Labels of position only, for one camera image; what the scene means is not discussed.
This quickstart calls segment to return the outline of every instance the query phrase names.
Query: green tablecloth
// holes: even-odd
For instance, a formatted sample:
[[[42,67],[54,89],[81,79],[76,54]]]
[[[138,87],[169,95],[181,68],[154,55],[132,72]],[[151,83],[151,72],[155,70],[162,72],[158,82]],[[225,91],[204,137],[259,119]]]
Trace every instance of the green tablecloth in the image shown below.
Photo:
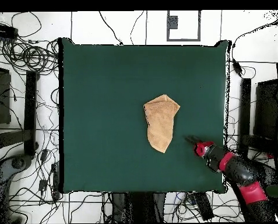
[[[223,145],[226,50],[74,45],[62,39],[64,192],[223,192],[221,174],[185,135]],[[143,105],[167,94],[180,106],[165,154],[147,140]]]

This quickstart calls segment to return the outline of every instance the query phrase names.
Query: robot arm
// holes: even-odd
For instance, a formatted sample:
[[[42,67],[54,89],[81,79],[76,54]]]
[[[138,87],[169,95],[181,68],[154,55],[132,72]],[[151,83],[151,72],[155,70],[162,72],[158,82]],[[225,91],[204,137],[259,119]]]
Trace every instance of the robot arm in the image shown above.
[[[258,222],[275,221],[275,213],[261,187],[258,171],[250,160],[245,160],[213,142],[202,142],[188,138],[195,144],[195,153],[207,160],[207,165],[214,172],[223,172],[231,181],[238,184],[244,201]]]

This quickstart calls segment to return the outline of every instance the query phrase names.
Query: folded cloth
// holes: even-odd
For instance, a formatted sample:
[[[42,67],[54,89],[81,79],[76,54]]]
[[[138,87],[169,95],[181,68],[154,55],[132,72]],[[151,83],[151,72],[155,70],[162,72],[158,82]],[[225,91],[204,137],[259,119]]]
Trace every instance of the folded cloth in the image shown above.
[[[180,106],[166,94],[144,105],[148,141],[157,151],[165,153],[172,141],[174,116],[179,108]]]

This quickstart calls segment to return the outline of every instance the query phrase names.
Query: floor tile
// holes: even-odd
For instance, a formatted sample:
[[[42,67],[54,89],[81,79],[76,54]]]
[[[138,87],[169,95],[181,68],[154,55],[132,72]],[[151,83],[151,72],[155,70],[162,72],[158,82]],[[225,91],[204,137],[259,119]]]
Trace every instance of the floor tile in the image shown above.
[[[278,15],[272,13],[271,10],[223,10],[221,38],[234,43],[238,36],[276,20]],[[239,38],[233,56],[237,61],[278,62],[278,25]]]

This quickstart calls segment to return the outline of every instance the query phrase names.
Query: power cord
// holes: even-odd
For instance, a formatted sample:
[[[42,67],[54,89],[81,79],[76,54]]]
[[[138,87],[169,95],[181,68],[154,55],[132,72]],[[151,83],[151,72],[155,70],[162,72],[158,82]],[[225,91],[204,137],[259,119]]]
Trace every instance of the power cord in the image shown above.
[[[119,41],[119,45],[123,45],[122,41],[119,40],[119,39],[116,37],[116,34],[115,34],[115,32],[113,31],[113,29],[112,29],[112,28],[108,25],[108,23],[104,20],[104,18],[103,18],[103,16],[102,16],[102,14],[101,14],[100,11],[99,11],[99,15],[100,15],[100,17],[102,18],[103,22],[107,25],[107,27],[108,27],[109,29],[111,29],[111,31],[112,31],[113,34],[114,34],[115,39],[116,39],[117,41]]]
[[[139,17],[136,19],[135,24],[133,24],[132,31],[133,31],[133,29],[134,29],[135,26],[136,26],[136,22],[137,22],[138,19],[143,15],[144,12],[145,12],[145,10],[143,10],[143,12],[142,12],[142,13],[139,15]]]

